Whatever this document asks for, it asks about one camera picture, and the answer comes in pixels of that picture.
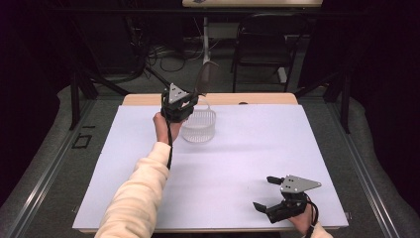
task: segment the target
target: sweater sleeve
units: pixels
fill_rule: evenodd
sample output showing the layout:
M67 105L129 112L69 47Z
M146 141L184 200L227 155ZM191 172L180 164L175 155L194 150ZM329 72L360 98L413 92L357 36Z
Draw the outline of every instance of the sweater sleeve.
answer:
M169 170L170 146L156 142L139 159L130 178L115 193L95 237L149 238L155 230L158 207Z
M315 225L311 238L333 238L333 236L321 226L321 223L318 222Z

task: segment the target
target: black cable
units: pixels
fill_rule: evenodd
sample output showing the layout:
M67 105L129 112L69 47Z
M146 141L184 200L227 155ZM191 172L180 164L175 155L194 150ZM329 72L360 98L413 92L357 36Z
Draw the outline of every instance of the black cable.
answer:
M148 56L147 56L148 63L150 65L155 65L157 63L159 59L158 54L159 52L157 50L157 47L151 46L151 50L148 52Z
M181 57L182 57L182 65L179 68L172 69L172 70L163 68L163 65L162 65L163 58L160 58L160 62L159 62L160 69L166 72L176 72L176 71L182 70L185 67L186 59L184 56L181 56Z
M142 70L136 71L124 78L119 78L119 79L108 79L108 81L113 82L114 84L119 84L119 83L123 83L123 82L128 82L128 81L132 81L138 77L140 77L143 74Z
M157 58L151 57L151 54L155 54L155 55L157 54L157 50L155 47L151 47L151 50L149 51L148 56L146 57L145 68L152 68L152 66L155 65L155 63L157 62ZM152 74L148 73L147 70L144 71L144 74L147 79L150 79L152 77Z
M192 52L192 54L190 56L185 55L186 60L198 60L201 55L203 54L203 49L202 46L204 45L203 41L200 41L199 44L196 44L195 50L193 51L188 51L188 52Z
M163 108L163 105L164 105L163 97L161 98L160 104L161 104L161 108ZM168 144L170 145L169 159L167 160L167 165L166 165L167 169L170 170L170 165L172 164L172 132L170 131L170 121L167 119L166 112L164 111L164 109L162 110L162 112L163 112L163 117L166 121L167 138L168 138Z
M312 215L311 215L312 223L309 226L308 231L306 232L305 238L310 238L312 236L312 233L313 233L314 229L315 229L316 223L318 223L319 212L318 212L318 207L315 205L315 203L313 203L310 200L310 198L309 198L308 195L306 195L306 196L308 197L308 201L307 202L311 205L311 210L312 210Z

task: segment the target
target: transparent container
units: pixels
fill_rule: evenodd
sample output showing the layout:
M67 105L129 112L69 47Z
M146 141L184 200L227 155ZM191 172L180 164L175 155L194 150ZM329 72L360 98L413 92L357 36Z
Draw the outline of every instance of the transparent container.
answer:
M214 137L216 125L216 112L211 110L210 104L206 109L194 109L188 120L182 124L181 136L188 142L202 143L208 142Z

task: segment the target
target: white table surface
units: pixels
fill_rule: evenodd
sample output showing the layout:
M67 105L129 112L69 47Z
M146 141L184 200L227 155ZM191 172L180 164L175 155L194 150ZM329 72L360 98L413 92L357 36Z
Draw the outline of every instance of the white table surface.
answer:
M300 105L215 105L216 134L204 144L179 137L157 215L156 232L263 231L271 224L254 209L281 202L266 177L294 175L322 183L308 190L326 228L348 226L345 213ZM151 149L158 106L120 106L73 224L95 232L115 191Z

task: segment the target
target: gray carpet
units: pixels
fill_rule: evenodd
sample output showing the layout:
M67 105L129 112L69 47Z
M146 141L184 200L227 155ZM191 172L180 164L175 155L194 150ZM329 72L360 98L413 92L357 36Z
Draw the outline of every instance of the gray carpet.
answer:
M188 60L181 70L175 72L165 71L164 69L178 69L183 64L182 60L172 56L172 54L166 54L163 61L158 59L153 68L168 81L174 82L185 89L192 89L199 67L202 65L202 59ZM296 71L293 72L290 83L291 91L296 90L296 78L298 78L303 56L304 49L298 55ZM212 60L219 64L221 73L219 80L212 85L211 92L230 92L232 90L232 75L229 73L231 58L232 48L229 42L220 42L212 50ZM248 75L247 70L243 69L241 74ZM268 80L272 80L270 73L266 76ZM149 78L147 74L119 85L136 93L160 93L163 90L163 86L155 78ZM68 136L67 131L71 119L69 88L60 93L61 108L51 132L46 137L21 182L0 209L0 220L2 221L0 237L8 237L8 234L12 234L10 237L16 235L31 238L93 237L93 235L75 231L71 226L77 212L77 206L80 205L87 190L116 110L123 100L121 96L102 85L97 85L97 88L100 92L97 100L82 100L82 104L86 105L85 108L87 109L84 111L81 124L72 132L72 137ZM238 89L239 91L282 90L279 85L240 85ZM311 92L304 98L299 99L299 103L304 106L307 113L344 210L350 212L353 217L349 221L349 227L334 230L331 233L334 237L389 237L382 232L383 228L378 223L371 199L367 196L366 189L361 184L360 175L355 170L352 151L342 134L342 129L336 123L336 106L324 103L320 97L323 90L323 88L319 88ZM364 118L363 108L357 102L352 101L351 137L369 169L374 185L382 194L387 211L389 211L392 221L395 222L400 237L420 237L419 228L415 228L420 227L418 216L413 214L410 207L401 201L391 182L375 160L371 137ZM71 140L67 143L68 149L64 150L61 145L65 144L68 138ZM90 141L87 148L80 148L87 143L88 138L90 138ZM25 208L25 202L30 197L31 192L40 184L46 170L57 158L60 151L65 153L59 155L62 160L55 164L55 174L52 175L51 183L45 187L46 195L42 196L42 200L37 203L39 206L35 206L33 212L30 212L31 217L27 217L27 213L24 213L23 216L20 215L20 212L25 210L22 208ZM267 233L260 237L279 236L280 234ZM181 234L178 236L166 235L165 237L188 236ZM300 235L296 232L283 232L281 237L300 237Z

